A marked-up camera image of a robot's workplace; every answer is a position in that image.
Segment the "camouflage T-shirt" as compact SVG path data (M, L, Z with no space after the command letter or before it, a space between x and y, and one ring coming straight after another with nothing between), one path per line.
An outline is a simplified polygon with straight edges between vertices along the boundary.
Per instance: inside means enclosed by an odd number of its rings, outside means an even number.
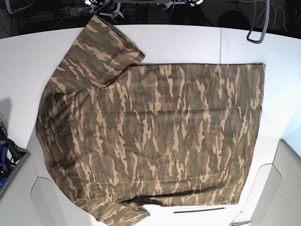
M64 195L109 226L162 207L237 204L258 136L264 64L143 65L93 16L49 79L36 134Z

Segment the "blue and black clutter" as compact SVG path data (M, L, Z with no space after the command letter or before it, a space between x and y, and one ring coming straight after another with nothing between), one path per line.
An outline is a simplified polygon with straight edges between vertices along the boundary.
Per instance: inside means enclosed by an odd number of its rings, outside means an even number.
M0 121L0 188L8 186L12 177L17 173L24 160L30 155L8 138L3 121Z

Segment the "grey left chair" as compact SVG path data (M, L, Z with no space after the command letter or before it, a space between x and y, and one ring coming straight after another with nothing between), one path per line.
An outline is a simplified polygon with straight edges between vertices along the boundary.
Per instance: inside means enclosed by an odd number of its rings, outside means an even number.
M39 177L31 156L0 195L2 226L90 226L89 214L74 205L47 177Z

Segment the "grey chair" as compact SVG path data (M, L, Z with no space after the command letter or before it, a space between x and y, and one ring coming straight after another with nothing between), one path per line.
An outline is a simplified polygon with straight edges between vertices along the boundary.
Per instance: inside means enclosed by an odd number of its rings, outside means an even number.
M31 156L0 195L2 226L90 226L89 214L74 205L47 177L39 177Z
M280 140L272 164L260 167L241 220L248 226L301 224L301 157Z

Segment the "grey right chair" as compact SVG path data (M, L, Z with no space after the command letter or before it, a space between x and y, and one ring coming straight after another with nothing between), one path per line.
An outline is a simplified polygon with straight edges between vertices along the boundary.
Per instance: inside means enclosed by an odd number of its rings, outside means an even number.
M260 167L241 220L248 226L301 224L301 157L280 140L272 164Z

